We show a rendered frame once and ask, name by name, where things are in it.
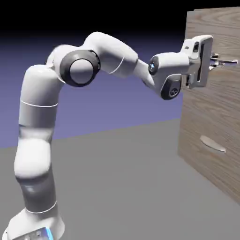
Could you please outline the wooden cabinet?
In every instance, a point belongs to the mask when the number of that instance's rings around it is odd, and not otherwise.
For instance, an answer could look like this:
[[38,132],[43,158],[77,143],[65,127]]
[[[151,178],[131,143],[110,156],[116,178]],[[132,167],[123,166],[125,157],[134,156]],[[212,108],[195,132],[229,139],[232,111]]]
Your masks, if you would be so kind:
[[240,204],[240,3],[188,12],[185,36],[212,35],[213,52],[236,66],[210,71],[207,86],[183,87],[178,154]]

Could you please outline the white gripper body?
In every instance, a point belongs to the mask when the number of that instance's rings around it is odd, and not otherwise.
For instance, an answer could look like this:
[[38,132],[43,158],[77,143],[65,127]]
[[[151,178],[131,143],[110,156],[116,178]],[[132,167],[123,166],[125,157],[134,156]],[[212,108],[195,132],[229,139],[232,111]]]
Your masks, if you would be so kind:
[[199,57],[200,57],[200,67],[198,69],[196,77],[196,86],[205,87],[207,85],[208,75],[209,75],[209,66],[210,58],[213,44],[213,36],[211,35],[200,35],[195,37],[199,42]]

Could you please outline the wooden drawer front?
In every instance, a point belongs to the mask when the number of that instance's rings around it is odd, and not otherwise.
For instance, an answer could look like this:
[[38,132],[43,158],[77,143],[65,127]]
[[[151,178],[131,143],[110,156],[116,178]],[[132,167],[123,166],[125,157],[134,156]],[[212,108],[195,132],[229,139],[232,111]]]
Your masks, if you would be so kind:
[[237,65],[216,67],[209,72],[207,87],[184,90],[184,101],[211,100],[240,103],[240,7],[196,9],[187,14],[185,37],[212,35],[212,52]]
[[[226,153],[203,144],[202,135],[225,147]],[[240,113],[219,101],[183,99],[178,154],[240,205]]]

